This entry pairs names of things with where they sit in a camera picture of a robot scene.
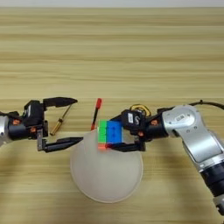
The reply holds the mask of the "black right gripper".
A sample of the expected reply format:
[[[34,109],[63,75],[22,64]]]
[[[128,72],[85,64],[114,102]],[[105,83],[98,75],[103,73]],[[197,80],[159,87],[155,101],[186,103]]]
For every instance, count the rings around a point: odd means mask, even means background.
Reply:
[[[152,116],[138,114],[135,116],[135,125],[131,128],[130,134],[136,136],[134,143],[107,143],[106,148],[120,152],[146,151],[145,144],[153,139],[168,137],[161,113]],[[110,119],[120,122],[122,114]]]

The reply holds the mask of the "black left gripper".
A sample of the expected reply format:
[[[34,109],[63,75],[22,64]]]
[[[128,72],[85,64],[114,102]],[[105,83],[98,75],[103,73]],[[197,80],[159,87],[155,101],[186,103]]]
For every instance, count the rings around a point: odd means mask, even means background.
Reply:
[[[53,97],[43,100],[43,107],[66,107],[77,103],[74,98],[69,97]],[[68,137],[58,139],[55,143],[46,143],[45,137],[48,136],[48,122],[45,120],[45,113],[31,112],[20,116],[17,111],[8,113],[8,134],[13,141],[30,139],[37,141],[38,151],[46,153],[63,151],[83,140],[82,137]]]

